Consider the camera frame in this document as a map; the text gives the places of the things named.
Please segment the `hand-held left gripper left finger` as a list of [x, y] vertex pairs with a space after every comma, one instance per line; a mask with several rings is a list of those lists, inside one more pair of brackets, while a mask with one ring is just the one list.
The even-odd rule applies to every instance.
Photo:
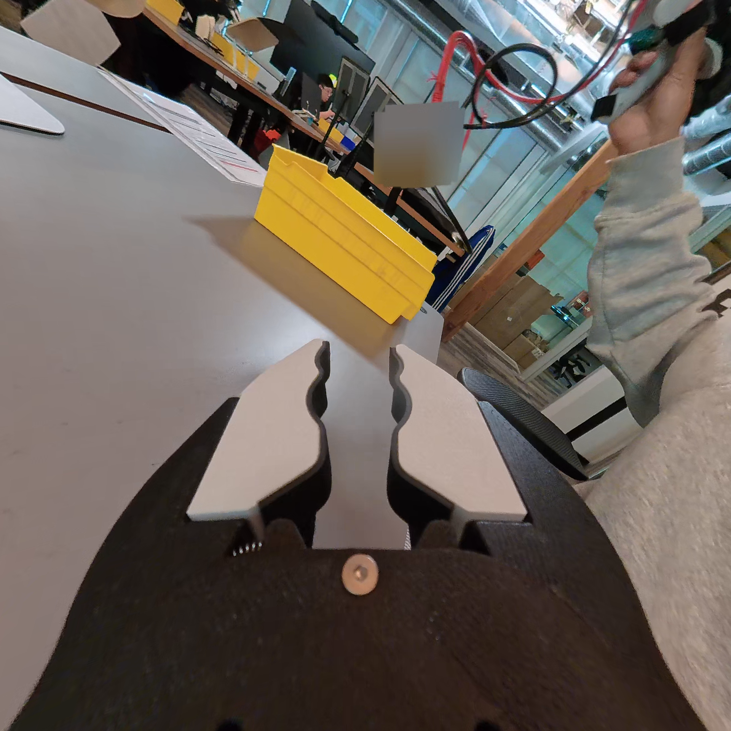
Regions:
[[314, 339], [242, 391], [188, 505], [191, 521], [243, 520], [262, 543], [267, 526], [286, 519], [312, 547], [332, 487], [329, 376], [330, 343]]

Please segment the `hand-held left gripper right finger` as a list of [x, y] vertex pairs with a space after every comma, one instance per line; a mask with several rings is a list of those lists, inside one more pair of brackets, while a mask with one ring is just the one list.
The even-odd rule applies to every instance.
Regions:
[[403, 344], [390, 349], [388, 501], [416, 547], [428, 525], [446, 521], [461, 539], [479, 522], [527, 516], [478, 402], [455, 378]]

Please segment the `yellow plastic bin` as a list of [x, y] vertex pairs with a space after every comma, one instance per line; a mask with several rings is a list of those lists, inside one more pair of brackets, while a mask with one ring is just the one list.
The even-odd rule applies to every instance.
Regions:
[[388, 324], [413, 319], [437, 257], [327, 165], [273, 146], [255, 220]]

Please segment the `person's right forearm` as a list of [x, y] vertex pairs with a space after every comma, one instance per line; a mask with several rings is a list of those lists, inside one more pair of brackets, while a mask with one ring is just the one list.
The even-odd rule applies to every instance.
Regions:
[[588, 345], [621, 383], [635, 420], [708, 435], [729, 427], [729, 311], [690, 250], [702, 222], [683, 187], [679, 137], [617, 158], [595, 221]]

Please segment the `grey desk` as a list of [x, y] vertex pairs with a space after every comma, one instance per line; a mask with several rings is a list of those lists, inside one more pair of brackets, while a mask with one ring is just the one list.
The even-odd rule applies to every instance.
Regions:
[[64, 125], [2, 126], [2, 729], [45, 669], [125, 507], [229, 397], [331, 344], [333, 491], [317, 547], [401, 549], [386, 497], [389, 348], [435, 362], [441, 317], [380, 320], [257, 224], [224, 178], [100, 71], [2, 29], [2, 72]]

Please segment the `long wooden desk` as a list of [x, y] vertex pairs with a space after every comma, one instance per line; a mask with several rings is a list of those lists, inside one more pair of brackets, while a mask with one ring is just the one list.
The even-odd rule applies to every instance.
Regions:
[[[190, 34], [180, 25], [172, 25], [147, 5], [142, 15], [192, 58], [191, 73], [197, 82], [205, 83], [206, 89], [216, 88], [238, 102], [227, 136], [234, 144], [242, 142], [244, 151], [253, 151], [257, 130], [271, 118], [285, 120], [288, 132], [298, 132], [317, 144], [324, 142], [326, 162], [349, 161], [354, 156], [354, 151], [347, 150], [334, 138], [334, 131], [326, 138], [317, 124], [306, 123], [261, 87], [258, 84], [260, 78], [251, 79], [241, 74], [237, 65], [229, 64], [217, 46]], [[404, 191], [401, 191], [395, 208], [388, 208], [387, 212], [398, 221], [406, 222], [407, 227], [414, 227], [419, 234], [424, 234], [427, 242], [438, 242], [451, 250], [453, 257], [460, 257], [471, 250], [462, 231], [454, 228], [438, 202], [425, 194], [407, 191], [405, 200]]]

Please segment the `pale desk end panel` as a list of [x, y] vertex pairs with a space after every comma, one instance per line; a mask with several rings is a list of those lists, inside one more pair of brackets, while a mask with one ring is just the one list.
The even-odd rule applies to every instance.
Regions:
[[98, 67], [121, 42], [104, 13], [86, 1], [49, 1], [28, 14], [21, 28], [34, 41]]

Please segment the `stack of cardboard cartons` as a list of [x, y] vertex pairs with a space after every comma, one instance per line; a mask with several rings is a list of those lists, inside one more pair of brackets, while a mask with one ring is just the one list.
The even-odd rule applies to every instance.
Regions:
[[544, 337], [533, 330], [541, 316], [562, 299], [529, 275], [513, 275], [469, 323], [499, 351], [526, 370], [543, 355]]

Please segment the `blue white striped object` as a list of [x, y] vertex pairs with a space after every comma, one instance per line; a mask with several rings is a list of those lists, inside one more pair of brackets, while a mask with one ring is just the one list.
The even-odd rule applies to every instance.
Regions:
[[459, 288], [476, 271], [493, 246], [496, 230], [485, 225], [469, 238], [470, 252], [454, 261], [446, 257], [434, 267], [434, 282], [425, 297], [425, 303], [439, 313], [443, 312]]

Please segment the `person's grey hoodie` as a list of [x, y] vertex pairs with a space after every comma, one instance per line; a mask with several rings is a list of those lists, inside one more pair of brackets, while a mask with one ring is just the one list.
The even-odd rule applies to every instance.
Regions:
[[729, 333], [699, 291], [632, 326], [608, 287], [592, 292], [599, 352], [645, 425], [587, 503], [692, 708], [729, 729]]

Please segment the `black monitor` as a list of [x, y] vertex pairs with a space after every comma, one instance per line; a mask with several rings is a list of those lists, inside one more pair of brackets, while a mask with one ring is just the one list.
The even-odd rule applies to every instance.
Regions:
[[300, 108], [302, 78], [316, 80], [321, 75], [340, 77], [342, 60], [348, 60], [362, 70], [365, 80], [361, 90], [353, 91], [349, 103], [358, 104], [370, 87], [374, 61], [358, 48], [356, 36], [314, 2], [291, 1], [283, 21], [262, 18], [262, 22], [278, 40], [270, 63], [283, 74], [295, 69], [289, 89], [281, 93], [288, 108]]

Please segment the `cardboard box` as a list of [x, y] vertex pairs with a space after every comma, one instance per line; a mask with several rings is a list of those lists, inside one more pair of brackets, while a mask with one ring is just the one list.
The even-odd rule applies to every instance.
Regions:
[[274, 48], [279, 44], [276, 35], [267, 28], [261, 19], [256, 17], [229, 23], [225, 35], [237, 47], [249, 53], [258, 53], [262, 50]]

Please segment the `white screen stand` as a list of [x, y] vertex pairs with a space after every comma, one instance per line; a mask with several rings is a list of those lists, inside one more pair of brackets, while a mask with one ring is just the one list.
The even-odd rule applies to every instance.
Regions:
[[1, 75], [1, 124], [31, 132], [61, 136], [65, 128], [19, 87]]

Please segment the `silver ventilation duct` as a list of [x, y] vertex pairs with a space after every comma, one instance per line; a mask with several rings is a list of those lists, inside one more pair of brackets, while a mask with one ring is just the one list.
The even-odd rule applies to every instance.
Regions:
[[477, 1], [409, 2], [442, 23], [461, 23], [480, 39], [508, 45], [537, 41], [570, 58], [597, 60], [608, 46], [618, 19], [611, 2]]

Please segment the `wooden post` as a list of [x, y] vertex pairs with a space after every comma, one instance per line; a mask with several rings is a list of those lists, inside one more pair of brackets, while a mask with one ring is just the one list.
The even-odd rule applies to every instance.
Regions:
[[606, 182], [609, 163], [617, 155], [615, 145], [607, 141], [526, 226], [507, 251], [467, 288], [463, 299], [444, 317], [442, 343], [449, 342], [497, 290]]

